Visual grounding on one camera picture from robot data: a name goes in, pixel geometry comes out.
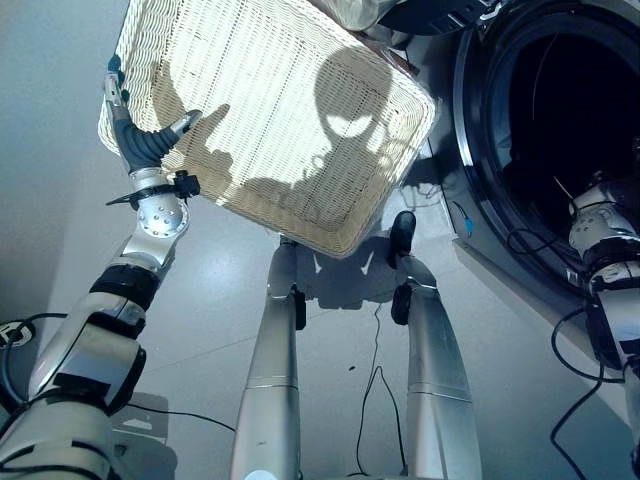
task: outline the white wicker basket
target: white wicker basket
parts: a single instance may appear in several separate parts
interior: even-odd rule
[[[131,0],[133,120],[201,122],[163,160],[233,212],[341,257],[433,123],[433,100],[306,0]],[[118,151],[103,107],[99,135]]]

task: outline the electrical wire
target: electrical wire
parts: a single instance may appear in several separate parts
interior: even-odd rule
[[[560,333],[560,329],[562,328],[562,325],[564,325],[565,322],[568,322],[572,318],[577,317],[578,315],[584,312],[585,312],[585,309],[582,307],[572,312],[569,312],[567,315],[562,317],[558,321],[556,326],[553,328],[553,332],[551,333],[551,349],[553,350],[554,355],[560,361],[560,363],[562,363],[562,365],[567,367],[569,370],[571,370],[573,373],[575,373],[579,377],[586,378],[588,380],[593,380],[595,382],[601,381],[602,383],[624,383],[624,378],[604,378],[604,377],[601,378],[602,377],[601,375],[599,376],[590,375],[588,373],[583,372],[582,370],[578,370],[576,367],[571,365],[562,356],[562,354],[560,353],[560,350],[558,350],[558,333]]]
[[[18,403],[18,408],[16,408],[11,415],[9,416],[9,418],[5,421],[5,423],[2,425],[2,427],[0,427],[0,438],[2,438],[2,436],[6,433],[6,431],[9,429],[9,427],[11,426],[11,424],[20,416],[22,415],[26,410],[29,409],[30,407],[30,402],[28,402],[27,400],[24,400],[16,391],[15,386],[13,385],[13,382],[11,380],[11,377],[9,375],[9,359],[10,357],[10,352],[11,349],[13,347],[13,343],[17,340],[17,334],[18,332],[20,332],[25,326],[27,325],[31,325],[33,323],[34,320],[38,320],[41,318],[65,318],[67,316],[66,313],[38,313],[36,315],[32,315],[29,318],[26,318],[24,320],[21,321],[20,325],[18,326],[18,328],[16,330],[14,330],[11,335],[9,335],[9,340],[7,341],[7,345],[5,346],[4,351],[2,352],[2,365],[0,366],[0,372],[1,372],[1,377],[2,377],[2,385],[4,386],[5,390],[7,391],[7,393],[9,393],[12,398],[14,398],[16,400],[16,402]],[[151,407],[145,407],[143,405],[137,405],[134,403],[128,403],[127,404],[129,407],[132,408],[137,408],[140,410],[147,410],[149,412],[155,412],[155,413],[162,413],[162,414],[167,414],[167,415],[182,415],[182,416],[189,416],[189,417],[194,417],[200,420],[205,420],[207,422],[211,422],[211,423],[215,423],[216,425],[219,425],[223,428],[226,428],[227,430],[230,430],[232,432],[235,432],[235,428],[230,427],[229,425],[227,425],[224,422],[221,422],[219,420],[215,420],[213,418],[210,417],[206,417],[204,415],[199,415],[197,413],[190,413],[190,412],[177,412],[177,411],[170,411],[170,410],[158,410],[155,408],[151,408]]]
[[[571,220],[570,222],[565,226],[565,228],[569,228],[571,227],[571,225],[573,224],[573,222],[576,220],[576,218],[578,217],[578,214],[580,213],[581,210],[584,210],[586,208],[590,208],[590,207],[595,207],[597,205],[615,205],[618,208],[621,208],[623,210],[626,210],[627,213],[628,209],[622,205],[620,205],[617,202],[611,201],[611,200],[602,200],[599,202],[592,202],[592,203],[588,203],[586,205],[583,205],[582,207],[578,208],[575,205],[575,202],[573,202],[573,200],[571,201],[571,204],[573,206],[573,212],[571,214]],[[527,245],[527,242],[524,241],[524,239],[522,238],[522,233],[527,233],[533,237],[535,237],[541,244],[535,248],[530,248],[529,245]],[[513,238],[516,238],[519,243],[524,246],[523,250],[519,250],[517,249],[512,240]],[[570,262],[569,260],[567,260],[564,255],[562,255],[558,250],[556,250],[555,248],[553,248],[553,244],[555,242],[557,242],[560,239],[559,236],[555,236],[554,238],[550,239],[550,240],[546,240],[542,235],[540,235],[538,232],[531,230],[529,228],[514,228],[513,230],[511,230],[508,235],[507,238],[505,240],[505,244],[507,249],[509,250],[509,252],[511,252],[514,255],[533,255],[537,257],[537,253],[544,250],[545,248],[548,248],[556,257],[558,257],[565,265],[567,265],[569,268],[573,269],[574,271],[578,272],[579,268],[574,265],[572,262]]]
[[[397,429],[397,433],[398,433],[398,445],[399,445],[399,449],[400,449],[400,458],[402,459],[402,468],[404,469],[407,465],[407,461],[405,458],[405,454],[404,454],[404,444],[402,442],[402,430],[400,428],[400,415],[398,413],[398,404],[396,402],[396,398],[393,395],[393,392],[391,391],[391,388],[389,387],[389,384],[387,383],[387,380],[384,376],[384,370],[382,368],[381,365],[376,366],[376,359],[378,356],[378,349],[380,347],[380,344],[378,343],[378,338],[380,336],[380,317],[378,316],[378,313],[380,312],[380,309],[382,308],[382,304],[378,304],[378,307],[376,308],[375,312],[373,313],[373,316],[376,319],[376,323],[377,323],[377,327],[376,327],[376,335],[374,338],[374,349],[373,349],[373,358],[371,359],[371,369],[369,371],[369,380],[367,382],[367,388],[365,389],[364,392],[364,396],[362,398],[362,408],[360,410],[360,427],[358,429],[358,440],[356,442],[356,463],[358,465],[358,469],[360,470],[359,472],[355,472],[352,474],[347,475],[348,477],[352,477],[352,476],[356,476],[356,475],[363,475],[368,477],[369,474],[364,470],[364,468],[362,467],[362,462],[360,461],[360,443],[362,441],[362,430],[364,427],[364,411],[367,405],[367,399],[369,398],[369,394],[371,393],[371,387],[373,386],[373,381],[375,380],[376,375],[378,374],[378,372],[380,373],[380,378],[382,379],[382,382],[384,383],[385,388],[387,389],[387,392],[389,393],[389,396],[391,397],[391,401],[393,402],[393,408],[395,411],[395,416],[396,416],[396,429]]]
[[[197,418],[199,420],[205,420],[207,422],[211,422],[211,423],[215,423],[216,425],[222,427],[222,428],[226,428],[227,430],[231,431],[231,432],[235,432],[236,429],[227,425],[224,422],[221,422],[219,420],[216,420],[214,418],[211,417],[206,417],[204,415],[199,415],[197,413],[190,413],[190,412],[176,412],[176,411],[172,411],[172,410],[158,410],[156,408],[151,408],[151,407],[144,407],[142,405],[138,405],[135,403],[127,403],[128,407],[132,407],[132,408],[137,408],[139,410],[146,410],[147,412],[154,412],[154,413],[162,413],[165,415],[182,415],[185,417],[193,417],[193,418]]]
[[[539,242],[541,242],[541,245],[539,245],[536,248],[530,248],[526,244],[526,242],[524,242],[522,240],[522,235],[519,235],[519,234],[524,233],[524,232],[526,232],[527,234],[535,237]],[[511,239],[514,238],[516,235],[518,235],[520,237],[518,240],[523,246],[525,246],[525,250],[518,250],[513,246],[513,243],[511,242]],[[566,266],[568,266],[569,268],[571,268],[574,271],[579,271],[579,268],[576,265],[574,265],[572,262],[567,260],[564,257],[564,255],[562,255],[560,252],[558,252],[558,250],[553,248],[552,244],[554,242],[556,242],[557,240],[558,240],[558,237],[555,237],[555,238],[553,238],[551,240],[545,240],[545,238],[542,235],[540,235],[538,232],[535,232],[535,231],[533,231],[533,230],[531,230],[529,228],[514,228],[507,235],[507,239],[505,241],[505,244],[507,246],[507,249],[511,253],[513,253],[514,255],[534,255],[534,256],[537,256],[536,254],[538,252],[540,252],[541,250],[544,250],[545,248],[548,248]]]
[[[591,398],[604,383],[604,363],[602,362],[600,362],[600,373],[596,378],[597,381],[593,388],[591,388],[591,390],[580,397],[578,401],[574,403],[571,408],[569,408],[569,410],[566,411],[566,413],[560,418],[560,420],[558,420],[558,423],[556,423],[555,427],[553,427],[550,435],[551,444],[556,448],[556,450],[558,450],[558,452],[560,452],[567,463],[571,465],[571,468],[573,468],[573,471],[576,473],[580,480],[587,480],[587,477],[585,477],[585,475],[582,473],[582,470],[580,470],[580,467],[578,467],[573,458],[571,458],[567,451],[558,443],[556,437],[558,436],[558,432],[560,431],[562,426],[567,423],[567,420],[569,420],[569,418],[576,412],[576,410],[578,410],[587,400],[589,400],[589,398]]]
[[[31,325],[34,320],[38,320],[40,318],[65,318],[67,316],[66,313],[38,313],[36,315],[32,315],[29,318],[25,318],[22,320],[18,328],[16,328],[11,335],[9,335],[9,339],[7,341],[7,345],[2,352],[2,365],[0,365],[0,377],[2,379],[2,386],[4,387],[7,394],[11,397],[11,399],[18,405],[23,405],[27,402],[26,399],[22,398],[22,395],[18,393],[11,380],[11,375],[9,373],[9,352],[11,352],[11,348],[13,347],[13,343],[18,340],[18,335],[21,330],[27,325]]]

